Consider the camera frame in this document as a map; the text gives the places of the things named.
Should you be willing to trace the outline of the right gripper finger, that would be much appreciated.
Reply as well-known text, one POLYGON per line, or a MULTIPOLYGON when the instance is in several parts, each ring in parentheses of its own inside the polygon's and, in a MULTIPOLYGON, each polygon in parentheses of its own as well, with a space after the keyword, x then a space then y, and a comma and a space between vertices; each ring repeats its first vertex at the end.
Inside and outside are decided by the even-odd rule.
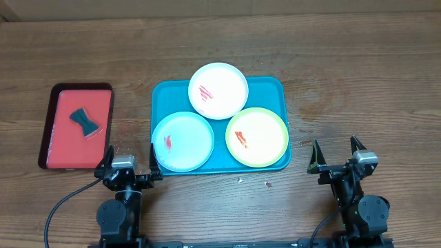
POLYGON ((323 156, 321 148, 318 141, 315 139, 312 144, 311 160, 309 162, 309 167, 321 167, 326 166, 326 160, 323 156))
POLYGON ((351 141, 351 153, 352 154, 354 154, 358 150, 366 150, 366 147, 360 142, 360 140, 355 135, 353 135, 350 138, 350 141, 351 141))

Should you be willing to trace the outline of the white plate with red stain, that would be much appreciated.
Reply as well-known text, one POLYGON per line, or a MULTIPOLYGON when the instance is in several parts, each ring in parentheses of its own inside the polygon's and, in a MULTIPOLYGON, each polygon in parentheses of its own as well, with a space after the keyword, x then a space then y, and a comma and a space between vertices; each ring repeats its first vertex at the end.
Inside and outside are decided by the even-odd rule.
POLYGON ((223 120, 239 113, 249 94, 243 73, 228 63, 209 63, 191 77, 188 97, 192 107, 206 118, 223 120))

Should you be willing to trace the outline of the light blue plate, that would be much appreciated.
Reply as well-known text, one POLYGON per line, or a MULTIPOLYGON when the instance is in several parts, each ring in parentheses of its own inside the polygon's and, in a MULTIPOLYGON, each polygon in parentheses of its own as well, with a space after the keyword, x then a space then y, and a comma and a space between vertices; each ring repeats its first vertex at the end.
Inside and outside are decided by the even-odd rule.
POLYGON ((201 167, 214 150, 214 131, 199 114, 176 112, 166 116, 152 133, 158 163, 172 172, 201 167))

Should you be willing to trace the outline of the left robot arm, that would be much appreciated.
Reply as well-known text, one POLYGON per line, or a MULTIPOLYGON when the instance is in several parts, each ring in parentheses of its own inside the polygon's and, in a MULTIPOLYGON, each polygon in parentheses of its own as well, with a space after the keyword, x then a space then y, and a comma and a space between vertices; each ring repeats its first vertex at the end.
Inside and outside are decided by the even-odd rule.
POLYGON ((109 147, 96 166, 94 176, 115 192, 115 197, 102 203, 96 213, 101 229, 99 247, 153 246, 140 233, 142 191, 153 188, 155 181, 163 179, 153 144, 150 145, 149 167, 150 174, 137 174, 135 157, 115 156, 113 147, 109 147))

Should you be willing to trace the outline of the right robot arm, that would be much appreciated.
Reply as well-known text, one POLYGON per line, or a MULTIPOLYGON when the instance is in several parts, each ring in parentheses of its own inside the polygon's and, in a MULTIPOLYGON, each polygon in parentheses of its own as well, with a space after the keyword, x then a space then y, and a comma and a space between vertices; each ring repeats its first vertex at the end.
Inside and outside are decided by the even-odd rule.
POLYGON ((350 141, 352 157, 341 165, 328 165, 318 142, 312 145, 307 173, 319 175, 318 184, 331 186, 338 209, 314 229, 306 247, 393 247, 392 239, 382 236, 388 230, 389 201, 364 194, 360 184, 373 174, 378 157, 356 136, 350 141), (344 229, 334 232, 331 238, 317 239, 320 229, 336 216, 341 216, 344 229))

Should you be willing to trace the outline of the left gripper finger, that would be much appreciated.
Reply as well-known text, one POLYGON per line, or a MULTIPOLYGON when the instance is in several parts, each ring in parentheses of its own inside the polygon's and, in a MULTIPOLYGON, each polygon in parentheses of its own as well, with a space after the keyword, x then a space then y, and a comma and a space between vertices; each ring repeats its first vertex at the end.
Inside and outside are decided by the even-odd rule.
POLYGON ((158 166, 158 161, 157 161, 156 154, 154 151, 154 144, 153 143, 150 143, 149 169, 151 171, 151 175, 160 175, 161 174, 161 170, 158 166))
POLYGON ((99 163, 99 169, 111 167, 114 158, 114 147, 111 145, 104 154, 103 159, 99 163))

